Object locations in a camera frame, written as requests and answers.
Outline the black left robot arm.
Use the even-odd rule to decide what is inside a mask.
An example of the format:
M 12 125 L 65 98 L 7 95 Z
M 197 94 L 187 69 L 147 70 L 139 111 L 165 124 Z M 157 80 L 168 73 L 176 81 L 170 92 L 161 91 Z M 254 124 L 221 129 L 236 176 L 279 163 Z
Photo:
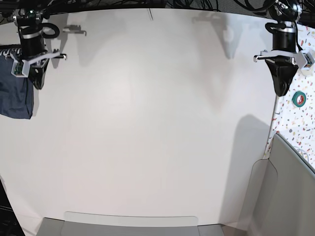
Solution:
M 267 23 L 265 28 L 272 34 L 272 51 L 265 62 L 270 70 L 274 90 L 277 96 L 286 95 L 295 76 L 298 65 L 297 55 L 297 20 L 302 9 L 296 0 L 277 0 L 269 8 L 269 13 L 276 23 Z

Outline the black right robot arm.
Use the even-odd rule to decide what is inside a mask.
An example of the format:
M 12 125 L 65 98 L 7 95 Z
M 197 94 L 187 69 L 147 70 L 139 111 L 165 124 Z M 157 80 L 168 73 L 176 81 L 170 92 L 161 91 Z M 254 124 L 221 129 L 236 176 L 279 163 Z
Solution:
M 17 9 L 13 21 L 17 26 L 21 50 L 10 53 L 13 59 L 11 74 L 17 78 L 28 78 L 37 90 L 44 86 L 45 74 L 51 59 L 67 58 L 58 49 L 48 51 L 45 39 L 57 38 L 59 28 L 51 23 L 44 23 L 44 11 Z

